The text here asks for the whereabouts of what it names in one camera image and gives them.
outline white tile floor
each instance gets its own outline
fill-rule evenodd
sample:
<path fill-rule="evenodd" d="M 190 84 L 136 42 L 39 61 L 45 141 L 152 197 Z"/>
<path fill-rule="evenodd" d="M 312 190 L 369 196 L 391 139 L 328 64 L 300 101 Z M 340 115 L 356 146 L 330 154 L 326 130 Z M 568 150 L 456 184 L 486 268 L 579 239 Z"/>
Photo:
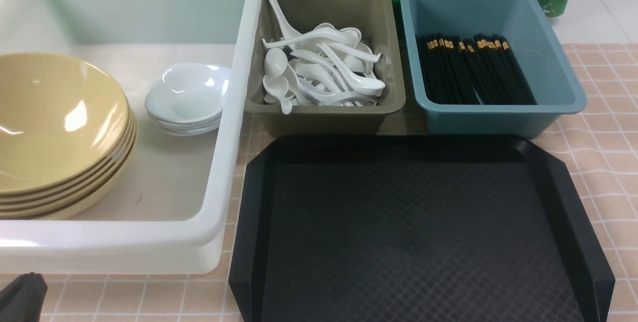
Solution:
<path fill-rule="evenodd" d="M 569 0 L 552 26 L 562 43 L 638 43 L 638 0 Z"/>

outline yellow bowl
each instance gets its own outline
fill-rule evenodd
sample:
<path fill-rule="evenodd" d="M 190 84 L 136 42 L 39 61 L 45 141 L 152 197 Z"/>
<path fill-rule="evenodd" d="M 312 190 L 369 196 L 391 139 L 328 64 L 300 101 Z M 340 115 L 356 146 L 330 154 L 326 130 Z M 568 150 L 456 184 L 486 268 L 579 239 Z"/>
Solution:
<path fill-rule="evenodd" d="M 26 206 L 24 209 L 15 211 L 0 211 L 0 219 L 43 218 L 61 220 L 77 215 L 100 201 L 118 181 L 137 144 L 137 122 L 135 122 L 135 118 L 132 118 L 132 120 L 132 129 L 130 135 L 127 136 L 127 142 L 121 151 L 121 156 L 113 160 L 107 169 L 101 171 L 100 176 L 87 181 L 84 186 L 71 195 L 61 197 L 56 201 Z"/>
<path fill-rule="evenodd" d="M 119 143 L 128 101 L 86 61 L 48 53 L 0 56 L 0 193 L 82 174 Z"/>
<path fill-rule="evenodd" d="M 107 158 L 102 159 L 99 163 L 93 165 L 91 169 L 86 170 L 86 172 L 76 176 L 74 179 L 67 180 L 61 185 L 51 186 L 50 190 L 45 190 L 45 192 L 19 195 L 14 200 L 0 199 L 0 218 L 5 218 L 6 216 L 2 214 L 7 211 L 24 211 L 45 205 L 50 210 L 54 210 L 59 206 L 65 206 L 71 201 L 75 201 L 78 193 L 83 190 L 90 190 L 91 186 L 101 185 L 105 179 L 105 172 L 118 166 L 121 160 L 128 155 L 128 150 L 133 143 L 136 131 L 137 122 L 135 122 L 135 115 L 131 112 L 126 125 L 126 132 L 121 142 Z"/>

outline plastic tub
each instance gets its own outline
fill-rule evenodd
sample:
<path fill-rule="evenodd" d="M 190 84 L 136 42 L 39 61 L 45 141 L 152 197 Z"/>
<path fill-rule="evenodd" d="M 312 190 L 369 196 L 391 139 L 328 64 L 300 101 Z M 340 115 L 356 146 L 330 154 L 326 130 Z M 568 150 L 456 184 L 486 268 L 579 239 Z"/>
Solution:
<path fill-rule="evenodd" d="M 0 221 L 0 272 L 201 274 L 216 267 L 261 0 L 0 0 L 0 53 L 86 59 L 121 84 L 139 122 L 113 190 L 74 220 Z M 173 138 L 144 111 L 180 62 L 232 66 L 217 134 Z"/>
<path fill-rule="evenodd" d="M 255 113 L 272 136 L 302 134 L 376 134 L 385 116 L 405 104 L 405 84 L 399 57 L 399 41 L 391 0 L 278 0 L 289 23 L 298 31 L 311 31 L 319 23 L 330 22 L 337 28 L 358 27 L 364 42 L 375 53 L 383 54 L 374 65 L 374 74 L 387 87 L 379 106 L 295 106 L 283 115 L 279 106 L 264 102 L 264 56 L 266 41 L 281 37 L 277 20 L 267 0 L 262 0 L 259 29 L 255 37 L 253 66 L 248 79 L 246 111 Z"/>
<path fill-rule="evenodd" d="M 582 111 L 583 87 L 536 0 L 401 0 L 414 95 L 431 134 L 516 134 L 535 138 L 564 114 Z M 416 35 L 505 36 L 536 106 L 435 104 L 426 97 Z"/>

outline blue plastic bin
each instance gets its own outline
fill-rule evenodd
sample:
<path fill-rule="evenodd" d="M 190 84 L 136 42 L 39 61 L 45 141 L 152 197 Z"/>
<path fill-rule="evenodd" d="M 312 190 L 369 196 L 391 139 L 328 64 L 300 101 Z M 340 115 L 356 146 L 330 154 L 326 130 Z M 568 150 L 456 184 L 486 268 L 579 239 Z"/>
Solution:
<path fill-rule="evenodd" d="M 431 134 L 515 134 L 535 138 L 559 116 L 582 111 L 583 87 L 536 0 L 401 0 L 415 99 Z M 500 34 L 510 43 L 538 105 L 435 104 L 426 89 L 416 35 L 472 38 Z"/>

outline brown plastic bin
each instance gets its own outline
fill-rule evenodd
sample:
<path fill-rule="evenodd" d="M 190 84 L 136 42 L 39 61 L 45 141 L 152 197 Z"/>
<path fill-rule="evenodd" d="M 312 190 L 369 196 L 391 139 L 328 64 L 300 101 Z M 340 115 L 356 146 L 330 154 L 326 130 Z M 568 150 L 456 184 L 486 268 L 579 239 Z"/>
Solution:
<path fill-rule="evenodd" d="M 245 109 L 257 115 L 272 136 L 286 135 L 373 135 L 385 116 L 405 104 L 405 84 L 399 54 L 391 0 L 278 0 L 289 23 L 298 31 L 311 31 L 319 23 L 332 23 L 337 29 L 358 27 L 362 41 L 373 52 L 382 54 L 374 74 L 386 83 L 379 106 L 295 106 L 289 115 L 280 106 L 264 102 L 264 57 L 267 42 L 279 40 L 281 31 L 267 0 L 262 0 L 253 64 L 248 78 Z"/>

